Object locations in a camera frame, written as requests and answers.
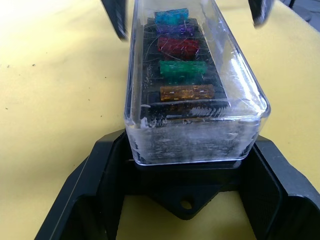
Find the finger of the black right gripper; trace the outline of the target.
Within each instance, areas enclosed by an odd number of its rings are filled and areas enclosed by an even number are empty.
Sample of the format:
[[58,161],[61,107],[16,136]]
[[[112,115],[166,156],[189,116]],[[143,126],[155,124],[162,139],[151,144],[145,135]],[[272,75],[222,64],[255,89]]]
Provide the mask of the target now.
[[129,41],[131,20],[128,0],[101,0],[110,23],[121,41]]
[[274,2],[274,0],[248,0],[254,27],[261,27],[267,22]]

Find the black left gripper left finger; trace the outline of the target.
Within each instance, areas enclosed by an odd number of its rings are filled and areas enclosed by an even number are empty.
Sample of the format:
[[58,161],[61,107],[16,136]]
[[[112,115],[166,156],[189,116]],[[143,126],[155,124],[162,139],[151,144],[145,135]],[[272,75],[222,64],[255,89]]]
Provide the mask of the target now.
[[37,240],[114,240],[125,195],[138,192],[138,171],[127,133],[100,138],[69,175]]

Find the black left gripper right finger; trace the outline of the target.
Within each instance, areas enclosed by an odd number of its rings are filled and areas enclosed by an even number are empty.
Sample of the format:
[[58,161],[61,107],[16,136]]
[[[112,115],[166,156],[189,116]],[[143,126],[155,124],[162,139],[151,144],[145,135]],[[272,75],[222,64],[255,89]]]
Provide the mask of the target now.
[[256,239],[320,238],[320,194],[271,140],[259,136],[243,160],[239,194]]

